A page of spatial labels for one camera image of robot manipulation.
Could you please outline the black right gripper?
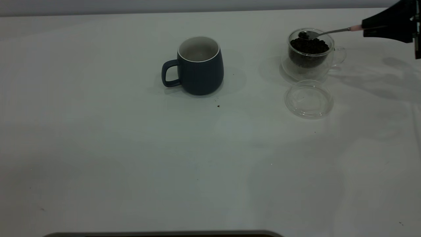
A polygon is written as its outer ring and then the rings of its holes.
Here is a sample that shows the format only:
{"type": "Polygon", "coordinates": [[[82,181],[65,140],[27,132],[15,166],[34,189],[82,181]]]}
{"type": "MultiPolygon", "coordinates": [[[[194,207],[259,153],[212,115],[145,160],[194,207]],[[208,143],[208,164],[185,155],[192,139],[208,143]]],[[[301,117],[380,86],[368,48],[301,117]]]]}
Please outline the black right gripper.
{"type": "Polygon", "coordinates": [[[416,22],[414,36],[415,58],[421,58],[421,1],[400,0],[384,11],[362,20],[363,36],[366,38],[393,39],[413,42],[411,26],[392,26],[409,21],[416,22]]]}

